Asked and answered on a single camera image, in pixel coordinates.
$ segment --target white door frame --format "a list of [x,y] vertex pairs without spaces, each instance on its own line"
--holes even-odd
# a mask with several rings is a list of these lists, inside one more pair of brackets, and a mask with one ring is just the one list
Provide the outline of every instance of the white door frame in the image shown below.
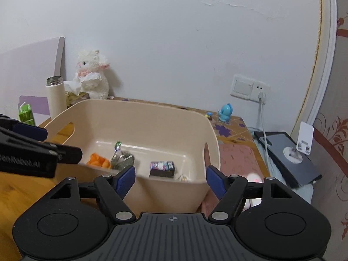
[[313,75],[300,114],[291,137],[296,141],[300,123],[313,125],[323,100],[330,76],[336,44],[337,3],[336,0],[321,0],[321,28],[318,55]]

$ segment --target white wall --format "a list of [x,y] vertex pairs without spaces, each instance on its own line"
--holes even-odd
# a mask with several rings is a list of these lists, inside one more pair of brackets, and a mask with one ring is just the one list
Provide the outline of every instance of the white wall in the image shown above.
[[114,95],[207,110],[230,102],[256,126],[258,104],[230,96],[242,74],[271,85],[267,130],[291,132],[319,19],[319,0],[0,0],[0,52],[65,36],[68,79],[78,50],[97,48]]

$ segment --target orange snack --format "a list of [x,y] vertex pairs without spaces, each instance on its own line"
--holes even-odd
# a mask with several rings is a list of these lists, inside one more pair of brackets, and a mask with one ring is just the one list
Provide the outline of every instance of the orange snack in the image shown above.
[[104,157],[99,156],[97,153],[91,154],[87,165],[98,166],[103,168],[110,168],[110,161]]

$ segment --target patterned tablecloth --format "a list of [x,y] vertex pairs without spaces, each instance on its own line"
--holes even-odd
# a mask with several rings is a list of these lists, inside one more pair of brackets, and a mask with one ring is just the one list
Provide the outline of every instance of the patterned tablecloth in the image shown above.
[[[201,113],[203,115],[205,115],[207,112],[210,112],[210,111],[194,109],[189,107],[182,107],[182,106],[170,105],[165,103],[149,102],[149,101],[136,100],[136,99],[128,99],[128,98],[122,98],[122,97],[115,97],[114,100],[142,102],[142,103],[150,103],[150,104],[182,108],[182,109],[192,110],[192,111]],[[228,122],[221,122],[218,119],[217,112],[212,112],[212,113],[213,113],[213,116],[212,116],[213,120],[211,121],[211,124],[213,126],[215,135],[219,143],[225,143],[225,144],[235,143],[235,144],[241,144],[241,145],[246,145],[250,147],[254,152],[255,158],[258,162],[258,165],[260,167],[260,170],[263,176],[268,177],[269,172],[266,168],[266,165],[243,119],[241,117],[231,116]]]

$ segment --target purple star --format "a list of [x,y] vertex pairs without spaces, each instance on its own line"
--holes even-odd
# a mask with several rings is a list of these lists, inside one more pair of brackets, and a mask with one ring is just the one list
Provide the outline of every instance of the purple star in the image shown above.
[[224,127],[223,125],[218,125],[216,124],[215,125],[215,128],[219,131],[219,134],[221,136],[224,136],[224,137],[229,137],[231,134],[230,134],[230,129]]

